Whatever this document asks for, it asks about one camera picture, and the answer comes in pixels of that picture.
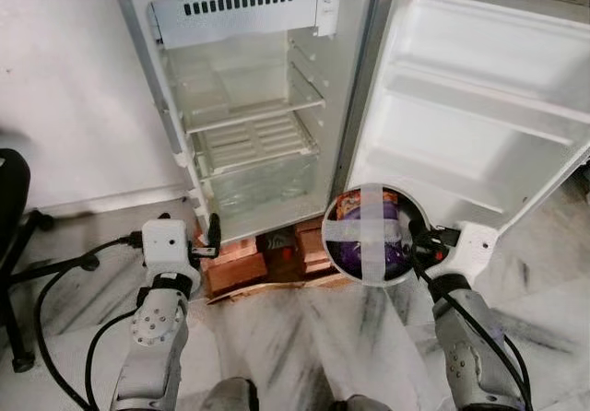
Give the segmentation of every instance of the mini fridge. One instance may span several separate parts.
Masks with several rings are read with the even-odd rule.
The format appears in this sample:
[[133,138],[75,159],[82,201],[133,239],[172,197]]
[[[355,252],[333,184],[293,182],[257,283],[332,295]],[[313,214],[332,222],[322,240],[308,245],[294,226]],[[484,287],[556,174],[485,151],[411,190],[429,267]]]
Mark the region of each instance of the mini fridge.
[[507,230],[590,154],[588,0],[119,0],[207,230],[393,186]]

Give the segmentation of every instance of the wire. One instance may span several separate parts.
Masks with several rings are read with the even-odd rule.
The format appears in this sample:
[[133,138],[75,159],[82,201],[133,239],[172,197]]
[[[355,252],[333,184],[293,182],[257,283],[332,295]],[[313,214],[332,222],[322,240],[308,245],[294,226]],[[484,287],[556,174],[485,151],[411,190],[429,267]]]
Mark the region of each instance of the wire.
[[92,341],[90,342],[90,346],[88,347],[88,354],[86,355],[84,387],[86,388],[86,396],[88,398],[90,406],[92,406],[96,410],[99,409],[99,406],[97,405],[96,399],[94,398],[94,393],[92,392],[92,360],[94,359],[94,351],[96,350],[96,346],[99,343],[99,340],[102,337],[102,335],[104,335],[109,330],[109,328],[111,328],[118,322],[133,316],[136,313],[136,311],[137,310],[126,312],[125,314],[121,314],[120,316],[117,316],[114,319],[108,321],[101,327],[101,329],[94,335],[94,337],[92,337]]
[[[96,254],[104,250],[105,248],[112,247],[113,245],[118,245],[120,243],[125,243],[126,237],[122,237],[119,239],[115,239],[114,241],[109,241],[99,245],[98,247],[93,248],[89,252],[85,252],[81,257],[88,257],[92,254]],[[88,411],[96,411],[97,408],[90,406],[90,404],[84,400],[80,394],[64,379],[62,374],[59,372],[55,364],[53,363],[51,354],[49,353],[49,349],[47,348],[47,344],[45,342],[45,337],[43,336],[43,330],[41,325],[41,307],[45,298],[47,297],[47,293],[49,290],[61,279],[68,271],[72,268],[76,268],[75,266],[66,268],[65,270],[61,271],[57,275],[55,275],[41,290],[37,301],[35,302],[35,309],[33,312],[33,325],[35,329],[35,336],[37,338],[37,343],[39,345],[39,352],[41,353],[41,358],[43,362],[45,362],[45,366],[47,370],[57,383],[57,385],[66,393],[74,402],[76,402],[82,409]]]
[[428,276],[426,274],[426,271],[424,270],[424,268],[422,268],[422,263],[418,259],[417,255],[416,255],[416,251],[417,251],[418,244],[420,243],[420,241],[423,238],[427,238],[427,237],[429,239],[432,239],[434,237],[433,233],[431,231],[423,231],[422,233],[420,233],[416,237],[416,239],[412,243],[411,260],[412,260],[412,265],[414,266],[414,270],[416,271],[416,273],[418,273],[419,277],[422,277],[426,281],[426,283],[428,284],[429,287],[434,288],[434,290],[436,290],[436,292],[443,299],[445,299],[447,301],[447,303],[449,305],[451,305],[451,307],[453,307],[459,314],[461,314],[461,316],[463,316],[463,318],[478,332],[478,334],[481,336],[481,338],[491,347],[493,352],[496,353],[496,355],[500,358],[501,362],[504,364],[506,369],[510,372],[510,374],[514,378],[514,381],[516,382],[518,390],[520,391],[520,394],[523,397],[523,400],[525,401],[526,411],[533,411],[533,404],[531,403],[531,398],[530,398],[530,394],[529,394],[530,388],[528,388],[528,389],[526,388],[526,386],[523,382],[523,379],[521,379],[520,374],[518,373],[518,371],[516,371],[516,368],[514,367],[513,363],[508,359],[508,356],[506,356],[506,353],[504,353],[504,351],[500,348],[500,346],[498,346],[498,344],[488,334],[488,332],[483,328],[483,326],[481,326],[479,324],[479,322],[471,314],[469,314],[467,312],[467,310],[465,310],[459,302],[457,302],[454,298],[452,298],[445,291],[439,289],[438,285],[431,279],[430,276]]
[[43,337],[43,330],[41,329],[41,306],[43,305],[43,301],[47,296],[49,290],[57,283],[59,279],[61,279],[71,268],[67,268],[64,271],[58,273],[56,276],[50,280],[45,287],[41,290],[41,294],[37,298],[35,302],[35,311],[34,311],[34,327],[35,327],[35,335],[37,336],[37,342],[39,344],[39,352],[41,353],[41,357],[43,362],[45,362],[45,366],[47,366],[47,370],[52,375],[53,379],[57,383],[57,385],[66,393],[74,402],[76,402],[82,409],[91,411],[92,408],[84,400],[77,391],[72,388],[72,386],[64,379],[61,375],[59,370],[53,364],[53,360],[51,355],[49,354],[49,350],[47,349],[47,344],[45,343],[45,338]]
[[504,335],[504,340],[506,341],[506,344],[510,347],[510,349],[513,351],[514,356],[516,357],[516,361],[518,361],[520,371],[523,373],[523,382],[526,386],[526,392],[528,393],[529,397],[532,397],[533,395],[531,394],[531,381],[528,377],[528,370],[526,369],[525,360],[523,359],[523,356],[520,354],[520,351],[518,351],[518,348],[516,347],[514,342],[510,340],[510,337]]

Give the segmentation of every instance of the white marble floor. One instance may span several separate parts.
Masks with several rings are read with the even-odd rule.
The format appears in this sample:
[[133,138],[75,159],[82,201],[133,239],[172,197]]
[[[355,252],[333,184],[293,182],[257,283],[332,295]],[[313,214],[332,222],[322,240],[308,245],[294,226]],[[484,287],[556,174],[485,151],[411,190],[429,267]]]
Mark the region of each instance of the white marble floor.
[[[181,201],[70,219],[38,234],[21,267],[66,258],[130,230],[161,212],[190,219]],[[101,256],[95,273],[75,270],[47,299],[44,326],[60,368],[79,391],[83,355],[96,324],[131,308],[143,280],[141,256],[124,247]],[[590,208],[570,182],[509,230],[475,286],[522,349],[536,410],[590,409]],[[40,283],[12,293],[29,329]],[[434,338],[431,300],[415,278],[387,291],[285,290],[234,303],[191,304],[189,342],[177,409],[198,409],[222,378],[243,375],[263,410],[323,410],[334,398],[364,393],[395,411],[448,406],[443,353]],[[95,372],[106,409],[126,349],[120,326],[105,336]],[[0,331],[0,409],[75,409],[39,360],[13,374]]]

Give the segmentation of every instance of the black chair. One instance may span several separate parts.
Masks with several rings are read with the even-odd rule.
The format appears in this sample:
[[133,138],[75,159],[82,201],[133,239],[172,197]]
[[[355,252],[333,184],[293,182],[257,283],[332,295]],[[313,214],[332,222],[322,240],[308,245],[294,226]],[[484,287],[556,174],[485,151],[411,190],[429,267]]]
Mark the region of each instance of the black chair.
[[32,277],[26,274],[12,275],[12,272],[35,229],[53,228],[53,218],[37,210],[31,211],[25,225],[20,226],[29,182],[30,170],[25,159],[15,150],[0,149],[0,325],[8,333],[15,372],[32,368],[35,356],[24,346],[8,296],[8,290],[13,284]]

